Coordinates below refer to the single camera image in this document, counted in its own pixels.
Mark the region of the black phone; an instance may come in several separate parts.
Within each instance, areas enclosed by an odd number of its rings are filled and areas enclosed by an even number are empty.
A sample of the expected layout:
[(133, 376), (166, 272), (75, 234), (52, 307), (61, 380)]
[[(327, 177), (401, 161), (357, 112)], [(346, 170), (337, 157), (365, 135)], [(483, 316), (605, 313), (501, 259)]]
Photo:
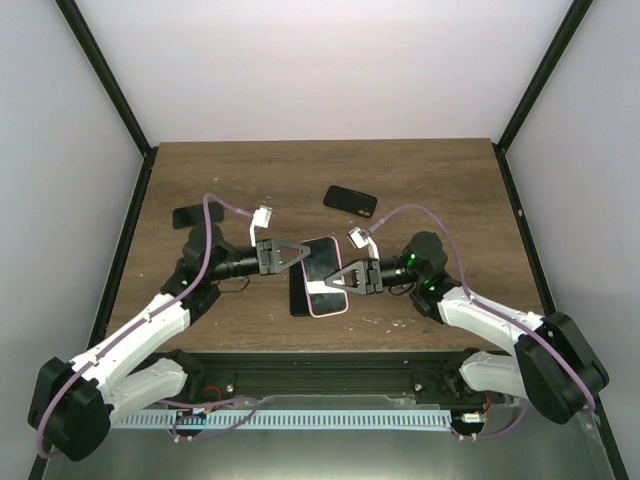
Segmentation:
[[(209, 217), (213, 223), (224, 220), (224, 207), (212, 201), (208, 203)], [(191, 228), (205, 223), (205, 210), (202, 203), (176, 208), (172, 211), (172, 227), (175, 230)]]

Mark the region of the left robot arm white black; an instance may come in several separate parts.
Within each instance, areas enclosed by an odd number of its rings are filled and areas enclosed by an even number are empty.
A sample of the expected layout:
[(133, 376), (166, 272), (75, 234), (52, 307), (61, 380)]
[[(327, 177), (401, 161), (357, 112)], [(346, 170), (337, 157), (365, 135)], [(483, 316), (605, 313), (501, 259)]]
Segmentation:
[[(281, 258), (284, 249), (297, 252), (290, 263)], [(73, 359), (53, 357), (40, 367), (27, 416), (38, 455), (82, 460), (135, 411), (173, 397), (196, 402), (204, 392), (200, 374), (171, 358), (144, 370), (138, 365), (214, 305), (220, 297), (217, 281), (276, 275), (309, 254), (308, 246), (282, 239), (235, 247), (215, 224), (193, 227), (174, 272), (136, 316)]]

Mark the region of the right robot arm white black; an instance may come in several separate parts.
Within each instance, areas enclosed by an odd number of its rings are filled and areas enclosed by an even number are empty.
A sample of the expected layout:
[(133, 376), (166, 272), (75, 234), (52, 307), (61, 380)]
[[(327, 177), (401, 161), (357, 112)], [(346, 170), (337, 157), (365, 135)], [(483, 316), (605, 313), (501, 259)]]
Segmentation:
[(386, 259), (377, 257), (368, 232), (354, 229), (350, 237), (369, 255), (323, 276), (327, 288), (373, 295), (410, 284), (409, 297), (420, 315), (500, 348), (498, 354), (471, 353), (445, 376), (451, 400), (465, 403), (485, 390), (521, 397), (556, 424), (595, 408), (610, 377), (569, 315), (519, 311), (478, 295), (447, 272), (448, 257), (433, 232), (415, 234), (401, 255)]

